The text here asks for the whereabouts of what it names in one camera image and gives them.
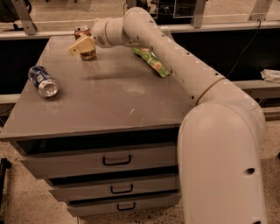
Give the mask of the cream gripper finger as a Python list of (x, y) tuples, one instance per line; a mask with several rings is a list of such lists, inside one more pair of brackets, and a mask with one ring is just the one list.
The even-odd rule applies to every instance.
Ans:
[(79, 55), (81, 52), (80, 52), (80, 49), (77, 45), (71, 45), (68, 47), (68, 51), (73, 55), (73, 56), (77, 56)]

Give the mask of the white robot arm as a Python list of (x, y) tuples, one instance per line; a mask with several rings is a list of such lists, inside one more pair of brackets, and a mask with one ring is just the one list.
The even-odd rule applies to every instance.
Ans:
[(178, 133), (178, 170), (185, 224), (267, 224), (259, 158), (265, 118), (233, 82), (161, 32), (151, 15), (131, 8), (98, 19), (71, 54), (96, 46), (151, 49), (185, 90), (191, 110)]

